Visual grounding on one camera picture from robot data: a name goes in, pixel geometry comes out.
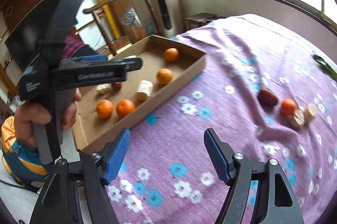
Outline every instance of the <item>bed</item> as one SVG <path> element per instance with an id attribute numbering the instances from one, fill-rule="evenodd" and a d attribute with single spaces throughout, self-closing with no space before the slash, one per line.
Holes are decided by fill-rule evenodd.
<path id="1" fill-rule="evenodd" d="M 337 88 L 311 57 L 317 48 L 256 15 L 213 21 L 173 38 L 207 53 L 206 69 L 131 130 L 129 150 L 107 193 L 122 224 L 214 223 L 228 187 L 203 144 L 213 128 L 235 152 L 276 158 L 306 224 L 315 223 L 337 188 Z M 257 100 L 261 87 L 318 116 L 300 130 Z M 252 181 L 244 224 L 250 222 Z"/>

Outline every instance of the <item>metal screw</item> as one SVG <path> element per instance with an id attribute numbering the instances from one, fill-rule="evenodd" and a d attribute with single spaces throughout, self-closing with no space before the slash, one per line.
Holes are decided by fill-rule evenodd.
<path id="1" fill-rule="evenodd" d="M 92 154 L 92 157 L 95 158 L 95 159 L 99 159 L 100 156 L 101 156 L 101 153 L 98 153 L 98 152 Z"/>
<path id="2" fill-rule="evenodd" d="M 270 162 L 271 165 L 274 165 L 274 166 L 276 166 L 278 164 L 277 160 L 274 159 L 274 158 L 272 158 L 271 160 L 269 160 L 269 162 Z"/>
<path id="3" fill-rule="evenodd" d="M 244 158 L 243 154 L 241 154 L 241 153 L 236 153 L 236 154 L 234 155 L 234 157 L 235 157 L 236 159 L 243 159 L 243 158 Z"/>
<path id="4" fill-rule="evenodd" d="M 66 163 L 66 160 L 64 158 L 61 158 L 57 161 L 58 165 L 64 165 Z"/>

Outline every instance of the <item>small wooden table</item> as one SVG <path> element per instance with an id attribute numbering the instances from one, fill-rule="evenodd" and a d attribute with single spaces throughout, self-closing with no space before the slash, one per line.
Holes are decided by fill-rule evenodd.
<path id="1" fill-rule="evenodd" d="M 201 26 L 206 25 L 205 20 L 211 19 L 213 17 L 216 17 L 215 14 L 209 14 L 209 13 L 199 13 L 190 17 L 186 17 L 185 20 L 185 26 L 186 30 L 191 30 L 194 28 L 198 28 Z"/>

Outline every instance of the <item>white floor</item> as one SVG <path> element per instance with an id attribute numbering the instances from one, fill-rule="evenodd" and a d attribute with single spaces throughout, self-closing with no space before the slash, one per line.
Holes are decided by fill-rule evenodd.
<path id="1" fill-rule="evenodd" d="M 71 130 L 68 130 L 64 133 L 61 152 L 62 156 L 69 162 L 80 160 L 80 156 L 75 149 Z M 15 183 L 7 173 L 2 160 L 0 160 L 0 179 L 12 184 Z M 85 224 L 92 224 L 86 202 L 84 187 L 80 187 L 78 190 L 83 221 Z M 26 224 L 29 224 L 30 216 L 34 209 L 38 194 L 0 183 L 0 197 L 16 221 L 21 219 Z"/>

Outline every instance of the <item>green plastic object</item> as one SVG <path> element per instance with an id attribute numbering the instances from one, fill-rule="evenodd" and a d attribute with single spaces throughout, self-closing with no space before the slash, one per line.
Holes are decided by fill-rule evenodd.
<path id="1" fill-rule="evenodd" d="M 312 57 L 316 61 L 318 69 L 330 75 L 334 80 L 337 81 L 337 72 L 335 69 L 333 69 L 322 57 L 316 54 L 313 54 Z"/>

